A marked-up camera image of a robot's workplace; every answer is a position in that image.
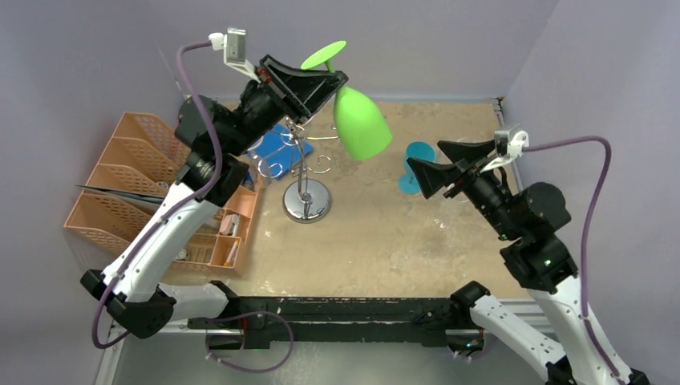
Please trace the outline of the green plastic wine glass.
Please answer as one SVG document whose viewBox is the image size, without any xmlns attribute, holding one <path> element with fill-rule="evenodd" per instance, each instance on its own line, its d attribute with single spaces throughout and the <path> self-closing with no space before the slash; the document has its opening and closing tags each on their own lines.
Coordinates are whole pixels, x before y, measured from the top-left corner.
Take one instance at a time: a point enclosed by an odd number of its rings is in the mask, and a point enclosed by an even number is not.
<svg viewBox="0 0 680 385">
<path fill-rule="evenodd" d="M 304 71 L 340 71 L 333 57 L 346 46 L 345 40 L 330 43 L 310 55 L 300 68 Z M 333 101 L 332 136 L 312 136 L 311 140 L 338 140 L 355 160 L 378 155 L 392 141 L 392 133 L 378 105 L 366 94 L 347 83 L 329 100 Z"/>
</svg>

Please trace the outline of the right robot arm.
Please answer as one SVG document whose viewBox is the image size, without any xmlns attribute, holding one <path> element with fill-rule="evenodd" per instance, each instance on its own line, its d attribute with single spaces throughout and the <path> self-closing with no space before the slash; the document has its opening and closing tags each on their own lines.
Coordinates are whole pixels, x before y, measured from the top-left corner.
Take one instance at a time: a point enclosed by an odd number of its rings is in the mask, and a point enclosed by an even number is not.
<svg viewBox="0 0 680 385">
<path fill-rule="evenodd" d="M 425 197 L 463 193 L 508 246 L 500 251 L 509 273 L 541 308 L 554 337 L 502 307 L 478 282 L 451 296 L 450 315 L 495 335 L 547 384 L 646 384 L 609 342 L 588 300 L 584 262 L 575 262 L 557 231 L 570 222 L 562 191 L 537 182 L 509 191 L 495 169 L 532 151 L 527 140 L 440 141 L 447 164 L 410 157 L 407 163 Z"/>
</svg>

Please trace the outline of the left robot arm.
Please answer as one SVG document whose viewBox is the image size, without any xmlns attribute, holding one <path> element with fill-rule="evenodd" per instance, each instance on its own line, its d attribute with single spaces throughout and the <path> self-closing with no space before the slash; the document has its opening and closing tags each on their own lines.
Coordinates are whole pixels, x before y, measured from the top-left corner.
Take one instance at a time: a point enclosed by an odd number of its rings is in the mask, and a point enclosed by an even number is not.
<svg viewBox="0 0 680 385">
<path fill-rule="evenodd" d="M 195 232 L 223 208 L 241 186 L 249 166 L 241 156 L 284 118 L 310 120 L 348 81 L 342 71 L 302 70 L 265 56 L 241 94 L 238 107 L 218 107 L 193 92 L 205 131 L 183 111 L 176 137 L 191 152 L 161 206 L 132 243 L 106 269 L 87 271 L 82 285 L 127 334 L 149 338 L 167 323 L 209 318 L 234 325 L 239 306 L 223 283 L 171 286 L 161 278 Z"/>
</svg>

